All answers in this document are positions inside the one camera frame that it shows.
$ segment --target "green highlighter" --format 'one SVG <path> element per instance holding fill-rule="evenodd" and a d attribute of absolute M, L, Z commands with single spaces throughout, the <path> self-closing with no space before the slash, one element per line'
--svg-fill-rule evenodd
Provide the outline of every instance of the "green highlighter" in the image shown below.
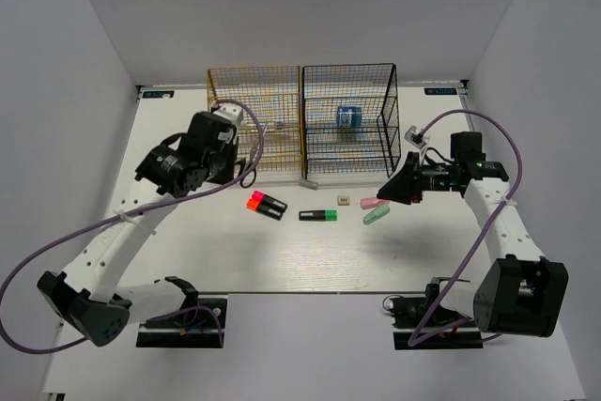
<path fill-rule="evenodd" d="M 374 208 L 372 211 L 370 211 L 363 217 L 363 224 L 369 225 L 374 221 L 379 220 L 382 216 L 388 215 L 390 211 L 391 208 L 388 204 L 384 204 L 382 206 Z"/>

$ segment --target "blue object in basket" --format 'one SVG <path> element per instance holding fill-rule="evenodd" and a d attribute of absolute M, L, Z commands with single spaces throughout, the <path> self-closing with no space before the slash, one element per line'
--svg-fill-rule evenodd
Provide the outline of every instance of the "blue object in basket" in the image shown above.
<path fill-rule="evenodd" d="M 361 107 L 338 107 L 336 125 L 338 127 L 360 127 Z"/>

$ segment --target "wire mesh basket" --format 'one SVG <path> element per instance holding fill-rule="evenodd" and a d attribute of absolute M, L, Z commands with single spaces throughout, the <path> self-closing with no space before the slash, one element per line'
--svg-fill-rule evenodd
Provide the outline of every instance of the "wire mesh basket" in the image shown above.
<path fill-rule="evenodd" d="M 302 171 L 301 69 L 298 66 L 208 70 L 208 102 L 234 99 L 247 104 L 267 126 L 257 171 Z M 240 157 L 257 140 L 253 121 L 245 116 L 238 130 Z"/>
<path fill-rule="evenodd" d="M 304 177 L 386 171 L 400 159 L 396 65 L 302 69 Z"/>

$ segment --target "white wall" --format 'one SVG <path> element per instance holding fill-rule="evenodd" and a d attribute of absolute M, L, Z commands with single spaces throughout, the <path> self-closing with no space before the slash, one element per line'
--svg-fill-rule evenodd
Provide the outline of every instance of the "white wall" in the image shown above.
<path fill-rule="evenodd" d="M 88 0 L 0 0 L 0 279 L 26 255 L 99 218 L 135 111 L 135 88 Z M 57 319 L 36 289 L 77 243 L 34 262 L 1 316 L 33 347 Z M 2 399 L 38 399 L 48 358 L 0 343 Z"/>
<path fill-rule="evenodd" d="M 570 273 L 561 323 L 589 400 L 601 399 L 600 31 L 601 0 L 514 0 L 470 83 L 472 106 L 506 125 L 523 152 L 527 226 Z M 485 131 L 493 156 L 515 167 Z"/>
<path fill-rule="evenodd" d="M 511 0 L 90 0 L 139 85 L 208 68 L 381 63 L 399 80 L 469 77 Z"/>

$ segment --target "yellow wire basket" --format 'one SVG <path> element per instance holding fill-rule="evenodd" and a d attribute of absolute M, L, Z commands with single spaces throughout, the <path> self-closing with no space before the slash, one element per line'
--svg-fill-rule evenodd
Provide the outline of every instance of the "yellow wire basket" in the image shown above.
<path fill-rule="evenodd" d="M 301 116 L 301 68 L 273 66 L 208 70 L 208 103 L 239 100 L 267 127 L 258 171 L 304 171 Z M 248 156 L 257 140 L 253 121 L 239 128 L 239 157 Z"/>

